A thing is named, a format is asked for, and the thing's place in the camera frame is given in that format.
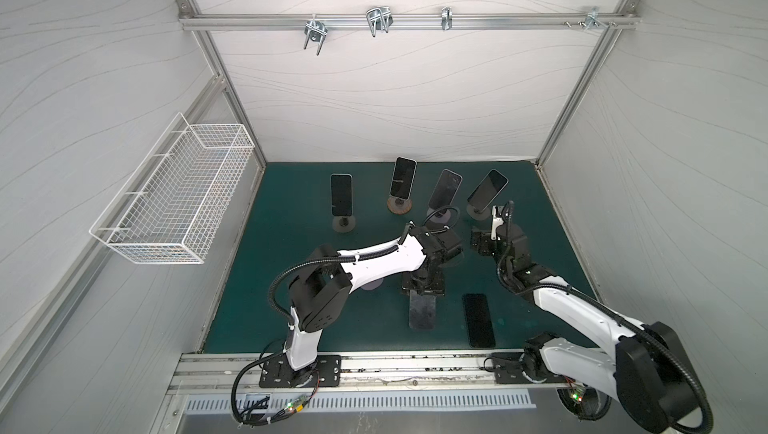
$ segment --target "white wire basket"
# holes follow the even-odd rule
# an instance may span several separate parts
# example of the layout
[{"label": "white wire basket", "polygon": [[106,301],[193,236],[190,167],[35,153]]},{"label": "white wire basket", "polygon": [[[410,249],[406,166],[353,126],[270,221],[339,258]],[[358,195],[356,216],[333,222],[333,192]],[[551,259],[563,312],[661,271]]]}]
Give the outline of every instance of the white wire basket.
[{"label": "white wire basket", "polygon": [[[91,227],[136,264],[202,264],[254,150],[243,124],[178,117]],[[163,141],[168,151],[154,153]]]}]

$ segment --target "smartphone screen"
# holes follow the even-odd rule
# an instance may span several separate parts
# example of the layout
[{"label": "smartphone screen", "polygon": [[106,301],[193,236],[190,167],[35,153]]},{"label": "smartphone screen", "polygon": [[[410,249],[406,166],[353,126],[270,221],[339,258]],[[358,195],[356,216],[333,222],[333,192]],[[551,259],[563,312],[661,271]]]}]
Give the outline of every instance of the smartphone screen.
[{"label": "smartphone screen", "polygon": [[392,174],[392,187],[389,195],[398,199],[408,199],[411,196],[413,175],[416,173],[416,160],[398,157],[395,161],[395,172]]},{"label": "smartphone screen", "polygon": [[467,202],[470,206],[476,210],[484,210],[494,198],[504,189],[507,185],[507,178],[504,177],[498,170],[492,169],[491,172],[485,176],[485,179],[480,182],[475,192],[470,194],[467,198]]},{"label": "smartphone screen", "polygon": [[339,217],[352,215],[352,176],[348,173],[331,174],[331,212]]},{"label": "smartphone screen", "polygon": [[496,339],[485,294],[464,294],[463,300],[469,345],[475,349],[493,349]]},{"label": "smartphone screen", "polygon": [[432,191],[432,197],[429,198],[429,208],[435,210],[440,207],[450,206],[461,183],[462,177],[456,172],[448,169],[443,170],[435,190]]}]

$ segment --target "green table surface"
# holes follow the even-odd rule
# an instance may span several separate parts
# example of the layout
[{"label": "green table surface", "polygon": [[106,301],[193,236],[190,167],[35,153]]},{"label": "green table surface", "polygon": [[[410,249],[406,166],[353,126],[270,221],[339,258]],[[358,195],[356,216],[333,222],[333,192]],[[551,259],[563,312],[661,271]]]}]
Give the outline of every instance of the green table surface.
[{"label": "green table surface", "polygon": [[[386,207],[392,163],[270,163],[264,173],[240,247],[226,281],[204,352],[260,352],[273,339],[288,334],[283,317],[266,302],[266,291],[277,274],[303,261],[317,246],[358,249],[386,242],[402,233],[405,223],[421,224],[427,201],[443,169],[463,176],[454,204],[462,210],[456,226],[465,258],[445,269],[446,295],[437,299],[437,326],[431,331],[408,327],[408,296],[400,275],[390,275],[372,291],[358,289],[347,300],[339,319],[325,328],[321,351],[469,349],[462,295],[488,297],[497,348],[521,347],[544,331],[571,342],[593,345],[570,325],[510,294],[496,280],[491,257],[469,248],[471,226],[490,229],[491,221],[466,215],[466,198],[488,170],[503,173],[509,184],[494,201],[514,201],[514,223],[528,235],[534,261],[585,293],[592,294],[562,225],[530,162],[419,163],[411,192],[413,208],[402,216]],[[330,175],[354,177],[354,214],[350,233],[331,227]],[[277,299],[288,305],[284,283]]]}]

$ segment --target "gray floor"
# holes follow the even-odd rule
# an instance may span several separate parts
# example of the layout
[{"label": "gray floor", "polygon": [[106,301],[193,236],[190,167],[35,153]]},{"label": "gray floor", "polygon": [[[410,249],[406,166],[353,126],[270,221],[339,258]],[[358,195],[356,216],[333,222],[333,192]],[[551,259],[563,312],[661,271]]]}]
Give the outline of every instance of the gray floor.
[{"label": "gray floor", "polygon": [[[355,412],[306,413],[293,419],[265,426],[271,434],[464,434],[465,432],[515,432],[550,434],[641,434],[639,428],[614,402],[610,411],[597,422],[580,422],[563,408],[554,391],[531,390],[535,410],[484,412]],[[241,434],[248,432],[230,416],[186,416],[181,434]]]}]

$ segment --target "black smartphone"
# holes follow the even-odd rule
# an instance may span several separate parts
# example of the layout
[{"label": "black smartphone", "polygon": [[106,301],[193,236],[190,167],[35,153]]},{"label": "black smartphone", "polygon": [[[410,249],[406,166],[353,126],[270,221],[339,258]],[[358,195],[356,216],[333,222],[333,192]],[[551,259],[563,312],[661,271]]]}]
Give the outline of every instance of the black smartphone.
[{"label": "black smartphone", "polygon": [[488,298],[485,294],[464,294],[463,300],[469,345],[475,349],[493,349],[496,338],[493,335]]},{"label": "black smartphone", "polygon": [[348,173],[331,174],[331,212],[338,217],[352,215],[352,176]]},{"label": "black smartphone", "polygon": [[491,202],[496,198],[498,193],[502,191],[507,185],[508,179],[502,175],[498,170],[491,169],[491,172],[485,176],[485,179],[480,182],[474,192],[472,192],[467,198],[467,202],[475,210],[481,212],[488,207]]},{"label": "black smartphone", "polygon": [[453,198],[456,196],[458,186],[462,184],[462,177],[452,170],[445,169],[440,174],[440,178],[432,191],[432,197],[429,198],[429,208],[437,210],[440,207],[450,206]]},{"label": "black smartphone", "polygon": [[416,160],[398,157],[395,161],[395,172],[392,174],[392,186],[389,195],[406,200],[411,196],[413,176],[416,174]]}]

